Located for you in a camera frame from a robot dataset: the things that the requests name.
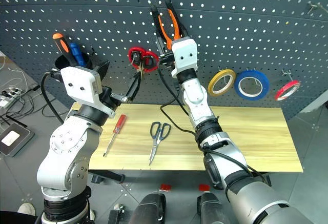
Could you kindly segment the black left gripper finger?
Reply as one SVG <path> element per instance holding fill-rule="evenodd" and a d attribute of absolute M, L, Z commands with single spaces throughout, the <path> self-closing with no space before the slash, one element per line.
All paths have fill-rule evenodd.
<path fill-rule="evenodd" d="M 132 77 L 131 83 L 129 84 L 129 88 L 127 91 L 127 101 L 132 102 L 136 97 L 141 83 L 141 72 L 135 73 Z"/>
<path fill-rule="evenodd" d="M 105 78 L 105 76 L 107 75 L 107 72 L 108 72 L 109 64 L 110 64 L 110 62 L 107 60 L 107 61 L 101 62 L 100 64 L 98 64 L 96 66 L 96 72 L 100 76 L 100 83 L 102 86 L 103 86 L 103 79 Z"/>

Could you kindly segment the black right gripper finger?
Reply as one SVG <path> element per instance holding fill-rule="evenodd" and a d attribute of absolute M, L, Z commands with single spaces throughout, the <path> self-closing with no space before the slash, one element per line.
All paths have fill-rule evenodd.
<path fill-rule="evenodd" d="M 156 37 L 157 37 L 157 47 L 159 51 L 166 50 L 166 38 L 165 38 L 165 31 L 162 26 L 162 22 L 160 21 L 160 14 L 157 7 L 153 4 L 150 5 L 153 22 L 156 29 Z"/>
<path fill-rule="evenodd" d="M 180 39 L 189 36 L 187 29 L 180 22 L 178 15 L 173 7 L 171 0 L 165 0 L 165 5 L 167 7 L 168 13 L 173 23 L 174 28 L 174 39 Z"/>

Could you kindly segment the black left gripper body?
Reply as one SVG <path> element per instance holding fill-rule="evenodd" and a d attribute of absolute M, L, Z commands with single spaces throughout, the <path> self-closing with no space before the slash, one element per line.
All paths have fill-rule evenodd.
<path fill-rule="evenodd" d="M 112 92 L 112 89 L 110 87 L 102 86 L 102 93 L 100 94 L 100 102 L 104 104 L 106 107 L 110 108 L 112 111 L 116 111 L 116 109 L 122 103 L 126 103 L 127 101 L 128 98 L 126 96 L 115 94 Z"/>

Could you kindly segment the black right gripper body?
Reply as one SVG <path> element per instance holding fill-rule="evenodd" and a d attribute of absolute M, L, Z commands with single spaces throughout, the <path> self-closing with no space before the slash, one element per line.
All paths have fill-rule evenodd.
<path fill-rule="evenodd" d="M 175 68 L 175 59 L 172 50 L 169 50 L 162 37 L 156 37 L 156 45 L 159 52 L 159 64 L 166 68 Z"/>

